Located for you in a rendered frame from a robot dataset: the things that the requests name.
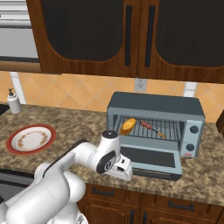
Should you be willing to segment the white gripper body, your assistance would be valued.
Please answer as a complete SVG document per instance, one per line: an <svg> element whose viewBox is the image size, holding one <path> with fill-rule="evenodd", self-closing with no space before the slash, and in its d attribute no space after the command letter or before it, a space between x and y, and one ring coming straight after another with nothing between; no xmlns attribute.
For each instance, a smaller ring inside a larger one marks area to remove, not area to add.
<svg viewBox="0 0 224 224"><path fill-rule="evenodd" d="M108 171L108 175L125 181L131 181L133 175L132 166L129 165L127 169L121 166L113 166Z"/></svg>

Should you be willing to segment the toaster oven door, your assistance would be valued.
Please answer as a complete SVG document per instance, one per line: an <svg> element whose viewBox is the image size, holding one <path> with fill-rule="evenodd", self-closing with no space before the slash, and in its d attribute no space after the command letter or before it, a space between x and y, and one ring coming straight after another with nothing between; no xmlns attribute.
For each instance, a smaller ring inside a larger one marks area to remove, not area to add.
<svg viewBox="0 0 224 224"><path fill-rule="evenodd" d="M176 151L122 145L121 153L131 160L134 175L172 181L182 177L180 157Z"/></svg>

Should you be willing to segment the wooden lower cupboard door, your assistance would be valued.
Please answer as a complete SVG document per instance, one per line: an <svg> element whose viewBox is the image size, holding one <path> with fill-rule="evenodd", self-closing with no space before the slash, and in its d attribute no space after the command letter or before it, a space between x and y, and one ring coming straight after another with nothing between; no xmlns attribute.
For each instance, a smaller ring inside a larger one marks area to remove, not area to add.
<svg viewBox="0 0 224 224"><path fill-rule="evenodd" d="M137 224L138 206L85 198L78 207L89 224L130 224L131 210L135 210L134 224Z"/></svg>
<svg viewBox="0 0 224 224"><path fill-rule="evenodd" d="M138 224L142 224L144 212L147 213L147 224L224 224L224 207L216 220L194 213L142 208Z"/></svg>

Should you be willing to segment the wooden cupboard door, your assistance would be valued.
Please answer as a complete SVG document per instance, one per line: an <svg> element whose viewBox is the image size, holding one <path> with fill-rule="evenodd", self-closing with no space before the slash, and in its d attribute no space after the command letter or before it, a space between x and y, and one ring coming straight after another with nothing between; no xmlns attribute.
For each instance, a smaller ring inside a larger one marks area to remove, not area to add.
<svg viewBox="0 0 224 224"><path fill-rule="evenodd" d="M140 0L26 0L43 73L137 76ZM132 6L125 66L126 6Z"/></svg>
<svg viewBox="0 0 224 224"><path fill-rule="evenodd" d="M138 206L85 198L78 207L89 224L130 224L131 210L135 210L134 224L137 224Z"/></svg>
<svg viewBox="0 0 224 224"><path fill-rule="evenodd" d="M224 207L216 220L194 213L142 208L138 224L142 224L144 212L147 213L147 224L224 224Z"/></svg>
<svg viewBox="0 0 224 224"><path fill-rule="evenodd" d="M151 5L156 9L145 67ZM138 76L224 84L224 0L140 0Z"/></svg>

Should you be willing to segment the golden baguette bread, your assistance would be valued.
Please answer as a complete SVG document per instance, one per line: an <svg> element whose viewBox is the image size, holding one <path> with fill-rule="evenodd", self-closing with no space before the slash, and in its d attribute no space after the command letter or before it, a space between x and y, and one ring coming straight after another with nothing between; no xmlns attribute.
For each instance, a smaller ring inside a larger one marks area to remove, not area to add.
<svg viewBox="0 0 224 224"><path fill-rule="evenodd" d="M125 121L120 129L121 135L128 135L136 125L137 120L135 118L130 118Z"/></svg>

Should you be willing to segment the red kebab skewer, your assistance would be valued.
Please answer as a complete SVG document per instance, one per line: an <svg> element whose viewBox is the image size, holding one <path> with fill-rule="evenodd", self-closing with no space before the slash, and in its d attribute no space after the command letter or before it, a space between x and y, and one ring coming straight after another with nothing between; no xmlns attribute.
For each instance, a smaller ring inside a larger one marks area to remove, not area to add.
<svg viewBox="0 0 224 224"><path fill-rule="evenodd" d="M143 126L143 127L145 127L147 130L152 130L152 131L154 131L154 132L156 132L157 133L157 135L159 135L160 137L162 137L163 139L166 139L166 136L163 134L163 133L161 133L161 132L159 132L158 130L155 130L149 123L147 123L146 121L142 121L142 120L138 120L139 121L139 123Z"/></svg>

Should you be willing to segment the grey toaster oven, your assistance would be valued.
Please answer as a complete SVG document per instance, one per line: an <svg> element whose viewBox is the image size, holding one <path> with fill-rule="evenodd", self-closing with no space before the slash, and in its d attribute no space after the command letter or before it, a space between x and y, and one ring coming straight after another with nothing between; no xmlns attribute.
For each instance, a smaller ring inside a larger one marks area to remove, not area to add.
<svg viewBox="0 0 224 224"><path fill-rule="evenodd" d="M107 108L107 129L118 132L130 118L136 119L136 125L128 135L120 136L121 146L176 151L180 158L198 156L205 115L197 98L113 93ZM137 119L149 123L163 133L166 139L143 127ZM199 128L196 134L190 131L193 125ZM188 144L194 145L193 151L186 149Z"/></svg>

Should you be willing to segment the wooden upper cupboard door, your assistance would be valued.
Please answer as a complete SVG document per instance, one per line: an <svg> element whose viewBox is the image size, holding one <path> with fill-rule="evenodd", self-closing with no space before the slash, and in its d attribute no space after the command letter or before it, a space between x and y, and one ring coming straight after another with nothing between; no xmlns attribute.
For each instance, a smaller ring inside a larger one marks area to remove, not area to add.
<svg viewBox="0 0 224 224"><path fill-rule="evenodd" d="M145 67L151 5L156 9ZM138 76L224 84L224 0L140 0Z"/></svg>
<svg viewBox="0 0 224 224"><path fill-rule="evenodd" d="M137 76L140 0L26 0L43 73ZM125 66L126 6L132 6Z"/></svg>

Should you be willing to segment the wooden drawer front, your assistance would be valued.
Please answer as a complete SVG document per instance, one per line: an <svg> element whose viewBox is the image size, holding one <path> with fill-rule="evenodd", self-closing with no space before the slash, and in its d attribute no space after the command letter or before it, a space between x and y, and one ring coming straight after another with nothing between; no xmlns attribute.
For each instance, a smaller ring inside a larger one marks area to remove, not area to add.
<svg viewBox="0 0 224 224"><path fill-rule="evenodd" d="M194 211L188 211L188 210L169 207L168 200L172 200L174 204L184 205L184 206L189 206L191 203L193 203ZM185 199L168 198L164 196L156 196L154 202L155 202L155 205L158 207L170 209L172 211L207 216L208 218L214 219L214 220L218 218L218 216L221 214L221 211L222 211L221 206L215 206L215 205L210 205L207 203L201 203L201 202L190 201Z"/></svg>
<svg viewBox="0 0 224 224"><path fill-rule="evenodd" d="M110 192L111 190L114 190L114 192L115 192L114 197L93 194L93 193L91 193L91 190L93 187L96 187L96 189L98 191L105 191L105 192ZM103 185L87 184L86 196L94 197L94 198L102 199L102 200L119 201L121 203L127 203L129 205L135 205L135 206L139 205L141 202L141 193L140 192L133 192L130 190L124 190L124 189L119 189L119 188L114 188L114 187L103 186Z"/></svg>

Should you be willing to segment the red rimmed white plate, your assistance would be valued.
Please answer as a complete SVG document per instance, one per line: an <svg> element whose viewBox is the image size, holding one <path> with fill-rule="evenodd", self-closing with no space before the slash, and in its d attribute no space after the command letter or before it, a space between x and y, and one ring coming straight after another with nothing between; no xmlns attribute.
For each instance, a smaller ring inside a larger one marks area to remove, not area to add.
<svg viewBox="0 0 224 224"><path fill-rule="evenodd" d="M56 139L56 130L47 124L33 124L13 132L6 141L10 154L29 156L47 149Z"/></svg>

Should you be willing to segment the dark brown block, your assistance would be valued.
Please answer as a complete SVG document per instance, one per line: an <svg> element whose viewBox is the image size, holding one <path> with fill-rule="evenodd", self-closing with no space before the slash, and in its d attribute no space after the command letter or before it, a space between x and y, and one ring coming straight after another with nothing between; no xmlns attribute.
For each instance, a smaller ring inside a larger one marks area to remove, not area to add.
<svg viewBox="0 0 224 224"><path fill-rule="evenodd" d="M218 132L224 136L224 110L221 112L220 117L216 122L216 127Z"/></svg>

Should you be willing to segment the white soap dispenser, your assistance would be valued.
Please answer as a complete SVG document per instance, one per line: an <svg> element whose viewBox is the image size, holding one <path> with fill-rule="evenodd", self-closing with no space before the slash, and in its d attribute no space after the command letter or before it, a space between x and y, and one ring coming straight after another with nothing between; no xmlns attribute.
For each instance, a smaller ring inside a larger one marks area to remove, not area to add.
<svg viewBox="0 0 224 224"><path fill-rule="evenodd" d="M12 92L12 88L9 89L7 102L12 114L19 114L22 111L19 98L15 93Z"/></svg>

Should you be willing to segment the silver range hood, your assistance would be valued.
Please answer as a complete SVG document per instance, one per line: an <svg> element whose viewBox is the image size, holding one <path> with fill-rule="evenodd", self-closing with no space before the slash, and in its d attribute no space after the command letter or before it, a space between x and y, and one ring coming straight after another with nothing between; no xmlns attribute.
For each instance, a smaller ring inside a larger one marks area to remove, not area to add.
<svg viewBox="0 0 224 224"><path fill-rule="evenodd" d="M39 62L26 0L0 0L0 60Z"/></svg>

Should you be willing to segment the white wall outlet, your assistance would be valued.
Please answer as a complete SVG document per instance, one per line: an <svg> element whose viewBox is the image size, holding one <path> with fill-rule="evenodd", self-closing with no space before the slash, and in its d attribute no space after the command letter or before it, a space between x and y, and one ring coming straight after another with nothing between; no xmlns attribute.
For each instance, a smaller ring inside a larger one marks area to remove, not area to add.
<svg viewBox="0 0 224 224"><path fill-rule="evenodd" d="M145 92L147 89L147 80L135 78L135 90L137 92Z"/></svg>

